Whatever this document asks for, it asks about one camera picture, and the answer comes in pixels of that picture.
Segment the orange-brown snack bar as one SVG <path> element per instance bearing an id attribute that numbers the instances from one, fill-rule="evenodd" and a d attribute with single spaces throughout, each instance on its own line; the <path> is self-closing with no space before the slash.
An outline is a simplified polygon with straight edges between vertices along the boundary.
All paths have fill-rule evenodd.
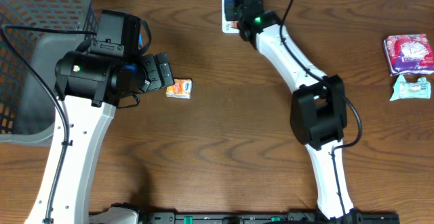
<path id="1" fill-rule="evenodd" d="M 239 29 L 237 28 L 237 21 L 228 21 L 225 24 L 225 31 L 227 33 L 238 33 Z"/>

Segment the orange tissue pack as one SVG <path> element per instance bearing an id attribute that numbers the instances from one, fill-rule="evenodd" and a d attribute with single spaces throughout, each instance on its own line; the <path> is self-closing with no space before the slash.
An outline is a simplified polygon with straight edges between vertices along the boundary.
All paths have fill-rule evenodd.
<path id="1" fill-rule="evenodd" d="M 165 95 L 169 98 L 190 99 L 193 87 L 191 79 L 175 79 L 172 86 L 167 87 Z"/>

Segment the red purple noodle packet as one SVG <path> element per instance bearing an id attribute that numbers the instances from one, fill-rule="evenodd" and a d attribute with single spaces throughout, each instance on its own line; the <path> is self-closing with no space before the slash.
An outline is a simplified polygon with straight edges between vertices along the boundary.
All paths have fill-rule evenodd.
<path id="1" fill-rule="evenodd" d="M 383 49 L 391 77 L 433 73 L 433 49 L 426 34 L 388 36 Z"/>

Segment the teal snack packet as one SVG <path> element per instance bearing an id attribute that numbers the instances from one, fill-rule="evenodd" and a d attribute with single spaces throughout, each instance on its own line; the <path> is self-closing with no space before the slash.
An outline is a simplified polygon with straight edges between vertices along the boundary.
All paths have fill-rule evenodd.
<path id="1" fill-rule="evenodd" d="M 407 82 L 403 75 L 399 75 L 393 85 L 393 94 L 390 101 L 399 99 L 430 99 L 431 98 L 431 83 L 425 78 L 420 77 L 416 82 Z"/>

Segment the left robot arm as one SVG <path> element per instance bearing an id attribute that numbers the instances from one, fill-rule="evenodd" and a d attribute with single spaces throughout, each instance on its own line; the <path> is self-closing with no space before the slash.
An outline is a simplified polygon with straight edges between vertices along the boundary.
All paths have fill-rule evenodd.
<path id="1" fill-rule="evenodd" d="M 167 54 L 70 51 L 55 66 L 54 135 L 41 187 L 27 223 L 137 223 L 125 204 L 89 214 L 98 156 L 119 101 L 172 86 Z"/>

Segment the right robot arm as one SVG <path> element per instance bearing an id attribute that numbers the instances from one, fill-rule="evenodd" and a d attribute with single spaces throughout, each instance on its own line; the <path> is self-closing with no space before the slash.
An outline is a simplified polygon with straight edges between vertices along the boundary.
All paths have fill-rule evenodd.
<path id="1" fill-rule="evenodd" d="M 342 150 L 347 109 L 339 76 L 318 69 L 290 37 L 283 20 L 262 0 L 222 0 L 222 30 L 237 33 L 263 55 L 292 93 L 290 125 L 307 149 L 324 221 L 348 221 L 354 205 L 347 190 Z"/>

